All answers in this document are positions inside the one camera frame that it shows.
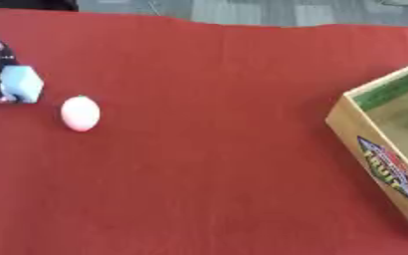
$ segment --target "light blue cube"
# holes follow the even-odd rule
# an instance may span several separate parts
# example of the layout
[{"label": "light blue cube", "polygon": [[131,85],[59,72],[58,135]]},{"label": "light blue cube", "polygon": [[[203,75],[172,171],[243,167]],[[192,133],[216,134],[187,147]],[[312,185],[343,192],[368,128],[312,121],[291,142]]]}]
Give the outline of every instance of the light blue cube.
[{"label": "light blue cube", "polygon": [[5,97],[19,97],[22,103],[36,103],[42,90],[43,81],[33,68],[28,66],[6,66],[0,74],[1,89]]}]

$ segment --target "wooden box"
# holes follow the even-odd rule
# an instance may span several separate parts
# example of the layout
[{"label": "wooden box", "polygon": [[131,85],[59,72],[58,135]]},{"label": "wooden box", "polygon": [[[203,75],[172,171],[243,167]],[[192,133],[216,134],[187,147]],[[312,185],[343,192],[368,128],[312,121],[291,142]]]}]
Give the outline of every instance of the wooden box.
[{"label": "wooden box", "polygon": [[408,219],[408,67],[344,93],[326,122]]}]

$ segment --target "red felt surface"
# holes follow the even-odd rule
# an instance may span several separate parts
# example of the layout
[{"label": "red felt surface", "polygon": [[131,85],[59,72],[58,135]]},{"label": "red felt surface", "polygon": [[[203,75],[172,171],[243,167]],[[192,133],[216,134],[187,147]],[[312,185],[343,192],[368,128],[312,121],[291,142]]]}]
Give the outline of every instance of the red felt surface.
[{"label": "red felt surface", "polygon": [[[408,28],[0,11],[46,81],[0,106],[0,255],[408,254],[408,223],[324,124],[408,65]],[[90,132],[58,116],[102,107]]]}]

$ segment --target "gray floor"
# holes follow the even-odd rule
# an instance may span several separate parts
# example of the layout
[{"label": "gray floor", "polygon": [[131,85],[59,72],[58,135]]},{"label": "gray floor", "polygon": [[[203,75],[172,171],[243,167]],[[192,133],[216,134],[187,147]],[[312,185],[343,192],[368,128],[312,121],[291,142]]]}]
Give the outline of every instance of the gray floor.
[{"label": "gray floor", "polygon": [[408,7],[378,0],[78,0],[82,11],[164,15],[217,24],[408,26]]}]

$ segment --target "dark cloth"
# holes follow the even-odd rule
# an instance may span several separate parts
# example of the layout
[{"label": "dark cloth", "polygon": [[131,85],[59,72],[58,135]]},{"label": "dark cloth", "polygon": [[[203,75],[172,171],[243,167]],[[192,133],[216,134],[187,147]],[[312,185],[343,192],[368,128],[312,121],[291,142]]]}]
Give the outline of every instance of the dark cloth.
[{"label": "dark cloth", "polygon": [[79,11],[77,0],[0,0],[0,8]]}]

